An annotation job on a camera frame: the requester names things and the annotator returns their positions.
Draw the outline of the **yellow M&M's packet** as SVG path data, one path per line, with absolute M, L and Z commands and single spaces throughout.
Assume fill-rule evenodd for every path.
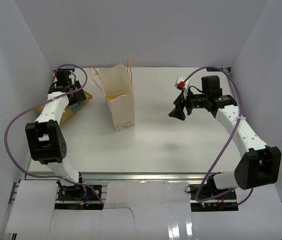
M 128 95 L 128 94 L 119 94 L 119 95 L 114 95 L 114 96 L 106 96 L 106 99 L 109 100 L 109 101 L 112 101 L 112 100 L 114 100 L 117 97 L 126 96 L 126 95 Z

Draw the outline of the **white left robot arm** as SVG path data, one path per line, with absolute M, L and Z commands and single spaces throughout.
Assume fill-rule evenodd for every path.
M 77 200 L 86 195 L 86 187 L 81 184 L 80 173 L 67 158 L 67 144 L 61 124 L 67 118 L 66 114 L 73 115 L 91 98 L 76 80 L 73 68 L 58 69 L 54 71 L 47 103 L 39 117 L 25 127 L 32 160 L 47 166 L 59 176 L 61 185 L 70 186 L 69 194 Z

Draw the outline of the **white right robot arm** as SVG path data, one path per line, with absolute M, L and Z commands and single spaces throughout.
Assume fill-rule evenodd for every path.
M 225 189 L 248 190 L 276 183 L 281 162 L 279 148 L 261 140 L 239 115 L 234 98 L 222 93 L 218 76 L 204 76 L 201 83 L 202 89 L 194 94 L 185 78 L 176 80 L 175 86 L 181 93 L 169 116 L 183 121 L 193 109 L 206 109 L 232 136 L 241 157 L 234 170 L 209 177 L 207 195 L 216 200 L 224 195 Z

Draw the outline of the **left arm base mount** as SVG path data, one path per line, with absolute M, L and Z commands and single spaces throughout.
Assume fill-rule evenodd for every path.
M 85 194 L 81 194 L 80 196 L 72 196 L 59 188 L 55 202 L 55 209 L 93 211 L 102 210 L 103 205 L 89 188 L 87 188 Z

